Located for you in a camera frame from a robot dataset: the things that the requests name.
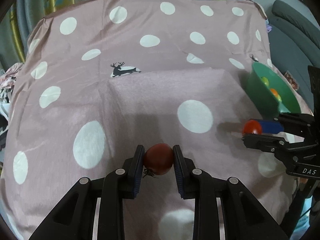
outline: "black deer silhouette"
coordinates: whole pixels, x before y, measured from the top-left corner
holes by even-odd
[[[114,68],[113,70],[113,77],[116,76],[121,76],[123,74],[132,74],[133,72],[138,72],[140,73],[141,71],[137,71],[137,68],[132,68],[132,69],[127,69],[127,70],[121,70],[121,66],[124,65],[124,62],[118,62],[118,66],[116,66],[116,63],[113,63],[112,65],[110,65],[111,67]]]

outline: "green plastic basket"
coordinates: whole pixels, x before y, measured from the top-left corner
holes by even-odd
[[[262,77],[269,80],[269,86],[262,82]],[[270,88],[277,90],[282,102],[276,99]],[[273,119],[279,113],[301,113],[299,103],[288,85],[269,67],[259,62],[252,64],[245,92],[264,119]]]

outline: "metal screw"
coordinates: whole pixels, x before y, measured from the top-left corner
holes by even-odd
[[[239,180],[237,178],[235,178],[235,177],[230,178],[229,181],[232,184],[238,184],[238,182],[239,182]]]
[[[116,170],[116,174],[117,175],[122,175],[122,174],[124,174],[125,173],[125,170],[124,169],[117,169]]]
[[[88,181],[89,181],[89,179],[86,178],[86,177],[83,177],[83,178],[81,178],[81,179],[79,180],[80,184],[87,184]]]
[[[200,175],[202,173],[202,171],[201,171],[201,169],[194,169],[192,171],[192,173],[195,174],[195,175]]]

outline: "polka dot tablecloth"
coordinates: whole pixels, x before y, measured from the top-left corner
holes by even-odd
[[[241,84],[252,55],[273,68],[252,1],[91,0],[42,19],[16,81],[1,201],[27,240],[83,176],[122,166],[138,144],[179,144],[212,176],[238,177],[280,222],[294,179],[241,128],[260,115]],[[194,202],[171,170],[124,201],[126,239],[191,239]]]

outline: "cherry tomato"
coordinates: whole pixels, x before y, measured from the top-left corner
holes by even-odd
[[[173,150],[165,143],[159,143],[149,148],[144,157],[143,165],[155,175],[166,174],[173,165]]]
[[[266,77],[262,77],[261,81],[268,87],[269,86],[269,80]]]
[[[281,96],[279,95],[278,91],[275,90],[274,88],[270,88],[270,91],[273,93],[273,95],[276,97],[276,99],[279,101],[279,102],[282,102],[282,98]]]
[[[242,130],[242,135],[248,133],[262,134],[261,124],[256,120],[249,120],[246,122]]]

